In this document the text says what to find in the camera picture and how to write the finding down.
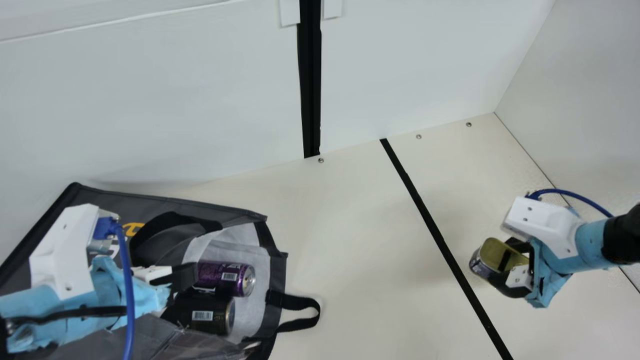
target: blue cable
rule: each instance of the blue cable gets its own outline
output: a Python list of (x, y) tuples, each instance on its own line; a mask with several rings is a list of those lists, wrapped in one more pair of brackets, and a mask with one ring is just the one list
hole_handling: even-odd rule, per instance
[(606, 217), (608, 218), (612, 218), (613, 214), (608, 212), (605, 208), (601, 207), (600, 205), (598, 205), (595, 201), (587, 199), (586, 197), (582, 196), (582, 195), (578, 195), (574, 192), (570, 192), (567, 190), (560, 190), (560, 189), (542, 189), (542, 190), (538, 190), (535, 192), (532, 192), (530, 195), (528, 195), (527, 197), (529, 199), (534, 199), (534, 200), (540, 200), (540, 195), (546, 194), (546, 193), (558, 193), (561, 195), (566, 195), (569, 197), (573, 197), (576, 198), (582, 202), (585, 202), (586, 204), (591, 205), (593, 208), (595, 208), (596, 210), (598, 210), (599, 212), (603, 213)]
[(120, 260), (122, 260), (122, 275), (124, 275), (124, 293), (127, 299), (127, 338), (122, 360), (130, 360), (131, 354), (133, 353), (133, 337), (136, 330), (136, 301), (133, 296), (133, 279), (127, 241), (121, 226), (117, 225), (115, 231), (118, 236), (118, 244), (120, 245)]

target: barcode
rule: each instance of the barcode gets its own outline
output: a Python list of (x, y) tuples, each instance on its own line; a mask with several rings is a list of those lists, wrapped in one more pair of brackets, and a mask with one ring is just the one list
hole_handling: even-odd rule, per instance
[(231, 272), (222, 273), (222, 279), (224, 281), (236, 281), (237, 278), (238, 278), (238, 274), (233, 274)]
[(213, 311), (193, 311), (191, 313), (191, 319), (202, 322), (213, 321)]

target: screw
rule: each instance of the screw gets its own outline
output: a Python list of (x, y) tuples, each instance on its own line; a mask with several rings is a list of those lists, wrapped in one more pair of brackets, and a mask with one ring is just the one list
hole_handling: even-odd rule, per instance
[(11, 320), (7, 320), (6, 322), (6, 334), (11, 336), (15, 332), (15, 324)]

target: black can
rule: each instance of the black can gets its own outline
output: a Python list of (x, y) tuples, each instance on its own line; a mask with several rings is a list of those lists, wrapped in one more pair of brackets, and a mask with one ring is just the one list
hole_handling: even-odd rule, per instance
[(161, 318), (178, 326), (209, 334), (226, 336), (234, 328), (236, 302), (233, 298), (219, 298), (211, 293), (189, 290), (181, 293)]

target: black floor strip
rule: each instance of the black floor strip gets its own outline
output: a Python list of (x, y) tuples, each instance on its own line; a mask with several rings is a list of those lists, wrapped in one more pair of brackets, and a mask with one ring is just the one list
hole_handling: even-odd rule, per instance
[(504, 342), (502, 341), (502, 338), (500, 337), (496, 329), (493, 327), (493, 324), (491, 323), (489, 316), (486, 314), (486, 311), (484, 311), (484, 308), (482, 307), (482, 304), (480, 304), (480, 301), (478, 300), (478, 297), (476, 296), (473, 289), (471, 288), (471, 285), (469, 285), (469, 282), (467, 281), (465, 274), (463, 274), (462, 269), (460, 269), (460, 266), (458, 266), (456, 259), (453, 257), (453, 254), (451, 254), (451, 250), (449, 250), (447, 243), (444, 241), (444, 238), (442, 237), (442, 234), (440, 233), (438, 226), (433, 220), (433, 217), (431, 217), (431, 214), (429, 214), (429, 210), (424, 204), (424, 201), (422, 201), (420, 194), (418, 194), (418, 190), (416, 190), (415, 186), (411, 182), (411, 178), (409, 178), (409, 175), (404, 171), (402, 163), (400, 163), (400, 160), (396, 156), (396, 153), (394, 152), (393, 148), (391, 148), (389, 141), (387, 139), (381, 139), (380, 142), (382, 143), (382, 146), (385, 148), (385, 151), (387, 152), (387, 155), (389, 156), (391, 163), (393, 163), (394, 167), (396, 168), (398, 175), (400, 175), (400, 178), (402, 179), (404, 185), (406, 186), (406, 189), (409, 191), (409, 194), (411, 195), (413, 202), (418, 207), (418, 210), (420, 211), (420, 215), (422, 215), (422, 219), (424, 220), (424, 223), (427, 225), (427, 228), (429, 228), (429, 231), (431, 232), (433, 239), (436, 241), (436, 244), (438, 245), (438, 248), (440, 249), (442, 256), (444, 257), (447, 264), (449, 265), (449, 268), (451, 269), (453, 276), (455, 276), (456, 280), (458, 280), (458, 284), (462, 288), (462, 291), (464, 291), (465, 295), (467, 296), (467, 299), (471, 303), (471, 306), (476, 311), (476, 315), (478, 316), (478, 318), (480, 319), (480, 322), (484, 326), (484, 329), (486, 330), (486, 333), (489, 335), (489, 338), (491, 338), (493, 345), (498, 350), (498, 353), (503, 358), (503, 360), (513, 360), (513, 357), (511, 357), (511, 354), (509, 353), (507, 346), (504, 344)]
[(320, 155), (321, 0), (300, 0), (298, 72), (305, 158)]

